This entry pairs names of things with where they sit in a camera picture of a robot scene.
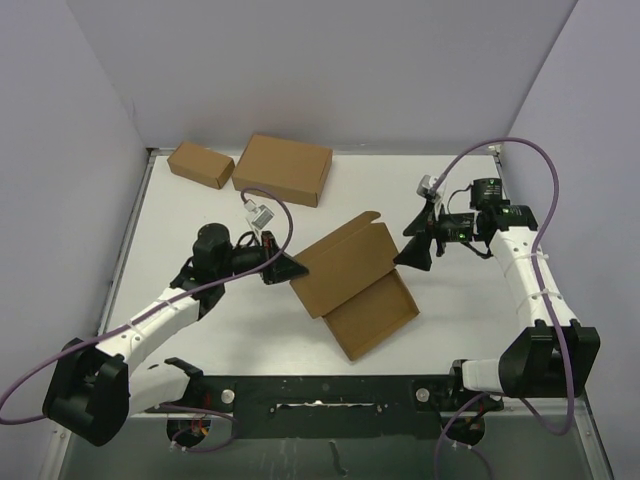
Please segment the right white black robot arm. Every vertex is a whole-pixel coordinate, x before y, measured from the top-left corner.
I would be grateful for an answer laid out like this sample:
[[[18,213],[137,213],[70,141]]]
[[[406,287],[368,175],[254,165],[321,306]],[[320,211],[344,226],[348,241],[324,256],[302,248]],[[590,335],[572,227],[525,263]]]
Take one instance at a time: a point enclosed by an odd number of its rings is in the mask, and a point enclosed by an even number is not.
[[[417,193],[425,205],[405,228],[409,241],[394,262],[428,271],[447,244],[473,248],[484,243],[487,249],[480,256],[498,262],[522,330],[497,359],[455,361],[456,376],[444,385],[446,400],[464,409],[481,392],[526,399],[582,395],[600,337],[595,328],[580,323],[560,293],[536,243],[534,214],[505,198],[498,178],[477,179],[466,190],[469,211],[451,214],[442,204],[443,186],[424,176]]]

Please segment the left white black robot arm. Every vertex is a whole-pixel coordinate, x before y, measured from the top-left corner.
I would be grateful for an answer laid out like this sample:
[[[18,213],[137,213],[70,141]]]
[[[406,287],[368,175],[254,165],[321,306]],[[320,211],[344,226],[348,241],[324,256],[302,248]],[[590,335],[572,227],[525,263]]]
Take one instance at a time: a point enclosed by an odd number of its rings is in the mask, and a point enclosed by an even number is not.
[[[74,339],[65,345],[44,398],[44,416],[102,446],[131,415],[153,407],[203,412],[200,369],[177,357],[149,367],[144,361],[206,316],[221,300],[227,282],[257,273],[273,285],[308,272],[281,251],[269,231],[242,245],[231,242],[222,224],[203,226],[178,275],[138,317],[95,343]]]

